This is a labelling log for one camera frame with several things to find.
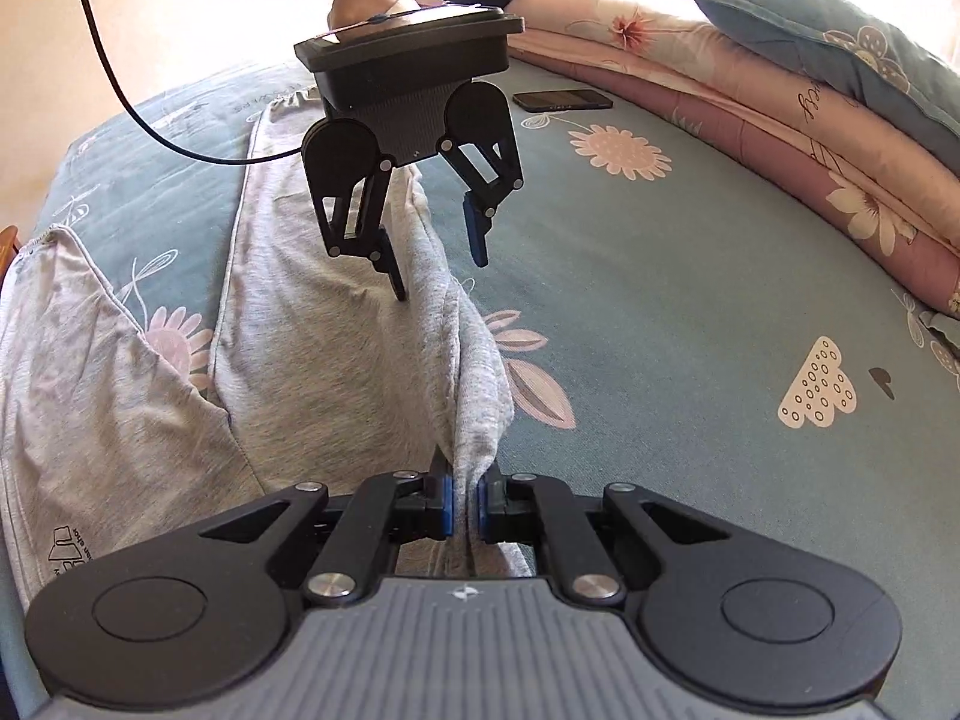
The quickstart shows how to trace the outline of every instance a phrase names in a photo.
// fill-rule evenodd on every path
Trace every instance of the teal pillow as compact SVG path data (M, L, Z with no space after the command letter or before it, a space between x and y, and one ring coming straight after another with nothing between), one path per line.
M960 74L846 0L695 0L740 45L829 84L960 176Z

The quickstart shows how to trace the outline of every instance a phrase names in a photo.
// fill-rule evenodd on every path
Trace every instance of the silver screw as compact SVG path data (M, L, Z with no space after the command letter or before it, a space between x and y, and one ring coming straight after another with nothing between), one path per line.
M306 584L306 589L320 598L343 598L344 595L351 594L356 587L353 577L337 573L317 574L310 577Z
M620 582L606 574L584 574L573 580L573 591L584 598L601 601L620 591Z

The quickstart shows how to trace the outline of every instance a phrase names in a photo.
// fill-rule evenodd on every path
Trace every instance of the black cable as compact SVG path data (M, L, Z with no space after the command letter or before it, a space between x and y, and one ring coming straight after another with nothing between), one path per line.
M113 68L110 66L110 62L107 59L107 52L104 50L104 44L100 40L100 32L97 29L96 20L93 18L93 9L90 7L90 0L80 0L80 4L83 6L83 15L86 17L86 25L90 29L90 38L93 40L93 47L97 50L97 56L100 57L100 64L104 67L104 73L107 74L107 79L110 82L110 85L113 87L113 93L117 95L117 100L120 100L120 104L123 105L124 109L130 114L131 118L140 125L140 128L146 132L151 138L153 138L157 143L160 143L160 146L166 146L170 151L176 151L176 153L181 154L185 157L190 157L190 159L196 159L199 162L209 162L211 165L258 165L262 162L272 162L275 159L285 159L286 157L292 157L296 154L299 154L299 148L291 148L290 151L283 151L280 154L271 154L266 157L256 157L253 159L221 159L220 157L208 157L204 154L198 154L195 151L189 151L188 148L182 148L176 143L172 143L164 138L160 133L157 133L155 129L150 127L150 124L144 122L140 117L140 114L136 112L136 109L133 108L133 105L130 105L130 101L127 100L127 96L123 93L123 90L120 88L120 84L117 82L117 77L113 74Z

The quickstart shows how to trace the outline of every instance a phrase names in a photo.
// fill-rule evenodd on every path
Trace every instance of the smartphone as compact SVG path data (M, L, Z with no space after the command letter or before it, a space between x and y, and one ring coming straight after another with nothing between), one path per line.
M597 111L613 108L613 100L592 89L560 89L553 92L520 92L514 103L528 113L548 111Z

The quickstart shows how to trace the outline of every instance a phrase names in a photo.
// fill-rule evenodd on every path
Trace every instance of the beige wall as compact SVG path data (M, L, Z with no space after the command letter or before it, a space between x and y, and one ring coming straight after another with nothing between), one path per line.
M92 0L128 97L288 57L329 0ZM120 112L78 0L0 0L0 227L29 231L64 151Z

